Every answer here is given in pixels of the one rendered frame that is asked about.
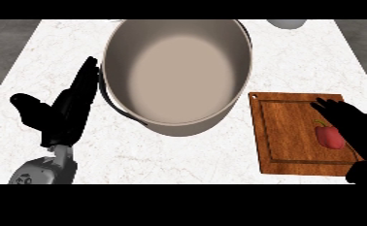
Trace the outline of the pale grey round bowl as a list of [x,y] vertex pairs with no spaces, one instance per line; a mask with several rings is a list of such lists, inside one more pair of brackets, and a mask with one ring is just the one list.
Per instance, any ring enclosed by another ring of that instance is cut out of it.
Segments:
[[305,24],[305,19],[268,19],[268,22],[280,29],[298,29]]

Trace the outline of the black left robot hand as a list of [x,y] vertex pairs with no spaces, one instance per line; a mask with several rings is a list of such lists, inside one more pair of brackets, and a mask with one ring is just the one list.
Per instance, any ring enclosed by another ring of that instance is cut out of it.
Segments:
[[11,97],[11,103],[21,114],[22,124],[42,132],[43,147],[73,146],[82,137],[98,90],[96,64],[98,59],[89,56],[71,86],[61,92],[52,106],[24,93],[16,93]]

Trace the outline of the large grey metal pot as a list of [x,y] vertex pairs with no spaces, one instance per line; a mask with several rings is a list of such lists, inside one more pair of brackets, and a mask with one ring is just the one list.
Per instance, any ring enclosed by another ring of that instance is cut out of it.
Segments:
[[237,19],[127,19],[107,44],[99,89],[124,117],[187,137],[230,113],[252,67],[252,38]]

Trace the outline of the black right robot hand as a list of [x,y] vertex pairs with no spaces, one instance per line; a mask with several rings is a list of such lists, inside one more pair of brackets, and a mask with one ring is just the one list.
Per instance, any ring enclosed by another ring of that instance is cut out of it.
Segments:
[[345,180],[348,183],[367,185],[367,113],[349,103],[332,99],[318,98],[309,106],[338,128],[343,139],[363,158],[352,164]]

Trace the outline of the brown wooden cutting board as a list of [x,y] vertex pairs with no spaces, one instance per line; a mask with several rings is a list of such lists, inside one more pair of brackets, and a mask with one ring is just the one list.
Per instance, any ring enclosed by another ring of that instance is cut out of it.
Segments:
[[329,149],[315,136],[317,120],[329,124],[309,103],[342,101],[341,94],[250,92],[252,125],[259,169],[271,175],[343,177],[361,156],[349,145]]

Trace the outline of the red bell pepper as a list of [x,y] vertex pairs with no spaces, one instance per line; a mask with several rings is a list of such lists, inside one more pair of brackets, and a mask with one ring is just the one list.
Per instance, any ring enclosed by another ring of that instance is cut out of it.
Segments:
[[342,149],[345,147],[345,138],[335,126],[329,126],[321,120],[315,119],[320,126],[315,127],[315,137],[321,146],[329,149]]

